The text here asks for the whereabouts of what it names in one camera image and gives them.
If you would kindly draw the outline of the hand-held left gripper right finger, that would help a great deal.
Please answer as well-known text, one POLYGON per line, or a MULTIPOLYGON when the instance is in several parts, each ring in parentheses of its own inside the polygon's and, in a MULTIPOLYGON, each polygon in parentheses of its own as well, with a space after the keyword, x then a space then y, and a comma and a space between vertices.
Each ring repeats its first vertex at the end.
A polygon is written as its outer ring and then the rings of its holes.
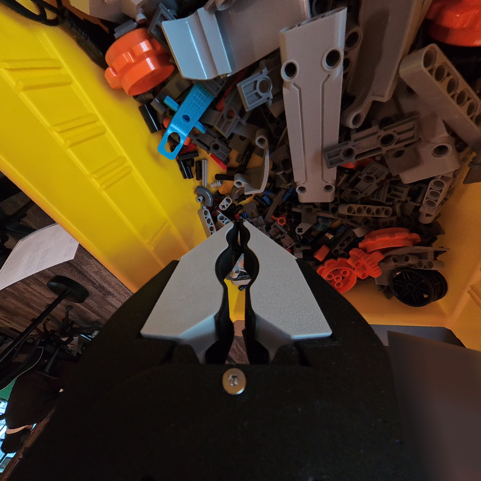
POLYGON ((272 360, 281 346, 331 336, 296 258, 246 221, 239 223, 244 267, 244 341, 249 360, 272 360))

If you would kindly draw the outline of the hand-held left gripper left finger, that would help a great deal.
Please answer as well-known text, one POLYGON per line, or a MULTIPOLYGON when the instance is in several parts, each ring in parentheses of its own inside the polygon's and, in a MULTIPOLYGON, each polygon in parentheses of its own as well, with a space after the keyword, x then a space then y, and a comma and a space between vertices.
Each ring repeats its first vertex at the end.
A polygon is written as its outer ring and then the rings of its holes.
POLYGON ((224 280, 238 229, 238 222, 227 224, 180 258, 141 329, 143 338, 189 345, 202 364, 225 361, 233 324, 224 280))

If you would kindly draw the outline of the pile of building pieces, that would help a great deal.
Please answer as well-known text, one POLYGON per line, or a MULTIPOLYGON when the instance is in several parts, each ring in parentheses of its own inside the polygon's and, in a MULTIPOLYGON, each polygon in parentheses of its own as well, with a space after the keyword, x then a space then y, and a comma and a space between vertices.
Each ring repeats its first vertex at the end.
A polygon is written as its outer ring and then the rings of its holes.
POLYGON ((201 133, 191 139, 226 167, 232 148, 227 140, 243 136, 264 141, 248 123, 252 111, 273 124, 273 135, 287 145, 271 151, 272 162, 287 160, 281 187, 295 190, 281 77, 280 32, 338 8, 347 9, 338 143, 323 150, 329 167, 341 169, 383 158, 392 176, 405 184, 446 177, 461 166, 454 154, 457 136, 477 157, 465 183, 480 182, 480 98, 456 66, 480 61, 480 47, 448 45, 433 39, 426 14, 432 1, 117 1, 111 18, 119 25, 115 40, 147 28, 171 54, 176 69, 148 96, 143 115, 170 121, 175 111, 166 96, 181 105, 196 83, 214 99, 200 117, 201 133))

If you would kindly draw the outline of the yellow bin with cable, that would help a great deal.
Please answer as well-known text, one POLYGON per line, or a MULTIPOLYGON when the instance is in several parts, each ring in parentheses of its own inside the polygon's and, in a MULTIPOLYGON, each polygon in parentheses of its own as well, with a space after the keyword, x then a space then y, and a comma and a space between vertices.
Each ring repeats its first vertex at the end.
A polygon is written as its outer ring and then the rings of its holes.
MULTIPOLYGON (((66 31, 1 5, 1 171, 133 292, 206 239, 196 183, 159 141, 66 31)), ((479 351, 480 184, 464 176, 439 218, 446 296, 413 308, 364 280, 345 297, 370 324, 444 326, 479 351)))

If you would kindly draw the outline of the black floor lamp pole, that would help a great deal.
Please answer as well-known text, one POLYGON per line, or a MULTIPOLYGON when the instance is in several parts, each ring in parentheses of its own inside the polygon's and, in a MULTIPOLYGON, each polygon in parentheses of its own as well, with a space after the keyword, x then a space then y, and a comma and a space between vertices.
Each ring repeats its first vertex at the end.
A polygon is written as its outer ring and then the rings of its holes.
POLYGON ((36 329, 45 319, 52 313, 52 311, 64 300, 71 303, 81 304, 89 296, 88 290, 68 277, 57 275, 54 276, 48 283, 47 287, 51 292, 57 294, 57 298, 48 304, 46 308, 36 317, 31 323, 25 328, 2 352, 1 354, 1 364, 4 363, 6 359, 11 357, 12 352, 22 344, 23 341, 36 329))

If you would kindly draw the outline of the black spoked wheel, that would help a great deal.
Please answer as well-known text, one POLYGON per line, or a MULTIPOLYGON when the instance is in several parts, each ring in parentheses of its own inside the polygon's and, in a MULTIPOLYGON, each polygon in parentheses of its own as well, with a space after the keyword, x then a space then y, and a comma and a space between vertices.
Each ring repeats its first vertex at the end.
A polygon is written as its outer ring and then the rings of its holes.
POLYGON ((411 307, 424 307, 445 297, 448 284, 436 270, 398 268, 390 275, 389 287, 394 296, 411 307))

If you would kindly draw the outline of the white paper sheet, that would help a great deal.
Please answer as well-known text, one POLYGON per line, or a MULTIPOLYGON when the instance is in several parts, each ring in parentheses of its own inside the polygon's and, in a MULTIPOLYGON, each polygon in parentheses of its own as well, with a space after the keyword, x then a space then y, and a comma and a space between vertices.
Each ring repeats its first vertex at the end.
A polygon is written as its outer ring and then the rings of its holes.
POLYGON ((1 290, 39 271, 74 259, 79 243, 57 223, 18 241, 1 267, 1 290))

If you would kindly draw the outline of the teal brick separator tool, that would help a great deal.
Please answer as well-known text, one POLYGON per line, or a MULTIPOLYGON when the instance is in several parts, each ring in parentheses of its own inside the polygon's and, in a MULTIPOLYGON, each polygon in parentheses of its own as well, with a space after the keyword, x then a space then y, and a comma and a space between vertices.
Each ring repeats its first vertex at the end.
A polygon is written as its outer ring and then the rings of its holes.
POLYGON ((174 160, 193 128, 197 128, 201 133, 205 133, 206 128, 200 125, 199 120, 213 99, 214 95, 201 83, 196 83, 191 88, 181 105, 178 105, 171 97, 165 97, 164 103, 176 113, 166 128, 158 146, 158 152, 161 155, 167 159, 174 160), (177 133, 179 136, 179 144, 174 150, 168 152, 166 150, 167 141, 169 136, 174 133, 177 133))

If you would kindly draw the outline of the long light grey panel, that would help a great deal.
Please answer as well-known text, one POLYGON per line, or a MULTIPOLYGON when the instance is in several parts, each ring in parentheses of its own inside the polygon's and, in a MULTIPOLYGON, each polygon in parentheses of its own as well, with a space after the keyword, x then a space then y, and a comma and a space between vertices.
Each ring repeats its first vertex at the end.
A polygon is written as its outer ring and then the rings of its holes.
POLYGON ((336 168, 325 147, 339 137, 347 9, 280 32, 281 77, 292 171, 300 202, 331 202, 336 168))

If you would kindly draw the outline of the large orange wheel hub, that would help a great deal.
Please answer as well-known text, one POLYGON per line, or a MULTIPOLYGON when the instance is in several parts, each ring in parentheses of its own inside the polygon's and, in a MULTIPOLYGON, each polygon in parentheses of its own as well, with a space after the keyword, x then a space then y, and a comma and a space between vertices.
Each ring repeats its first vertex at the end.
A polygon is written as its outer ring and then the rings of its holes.
POLYGON ((432 1, 429 35, 442 43, 480 47, 480 1, 432 1))
POLYGON ((147 28, 138 28, 117 39, 105 55, 105 79, 114 89, 134 96, 165 81, 176 69, 171 54, 152 37, 147 28))

